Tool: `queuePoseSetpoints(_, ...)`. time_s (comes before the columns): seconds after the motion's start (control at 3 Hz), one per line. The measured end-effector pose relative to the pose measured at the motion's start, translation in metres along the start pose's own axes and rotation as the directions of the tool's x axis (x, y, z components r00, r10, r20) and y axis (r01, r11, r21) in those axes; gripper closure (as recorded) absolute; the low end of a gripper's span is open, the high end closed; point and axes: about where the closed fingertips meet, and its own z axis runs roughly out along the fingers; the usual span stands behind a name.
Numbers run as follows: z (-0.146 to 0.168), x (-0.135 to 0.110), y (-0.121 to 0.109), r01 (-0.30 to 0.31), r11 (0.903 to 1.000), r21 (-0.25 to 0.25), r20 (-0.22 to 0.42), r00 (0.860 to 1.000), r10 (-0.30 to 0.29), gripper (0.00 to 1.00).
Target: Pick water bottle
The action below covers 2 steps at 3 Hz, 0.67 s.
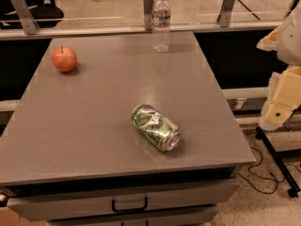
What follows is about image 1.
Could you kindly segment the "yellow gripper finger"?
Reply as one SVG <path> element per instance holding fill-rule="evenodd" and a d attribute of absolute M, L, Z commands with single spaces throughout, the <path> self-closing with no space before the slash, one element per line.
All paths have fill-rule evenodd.
<path fill-rule="evenodd" d="M 283 73 L 272 73 L 267 100 L 263 104 L 259 126 L 274 131 L 281 127 L 301 105 L 301 67 L 289 66 Z"/>
<path fill-rule="evenodd" d="M 257 43 L 256 47 L 260 50 L 267 51 L 267 52 L 276 51 L 279 30 L 280 30 L 280 27 L 279 26 L 276 27 L 268 35 L 266 35 L 264 38 L 260 39 L 260 41 Z"/>

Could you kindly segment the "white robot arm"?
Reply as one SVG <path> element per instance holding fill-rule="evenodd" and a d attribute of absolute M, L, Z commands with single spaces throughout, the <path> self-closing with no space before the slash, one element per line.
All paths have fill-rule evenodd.
<path fill-rule="evenodd" d="M 295 8 L 257 48 L 276 51 L 277 58 L 288 65 L 282 73 L 272 73 L 259 118 L 261 129 L 274 131 L 301 105 L 301 9 Z"/>

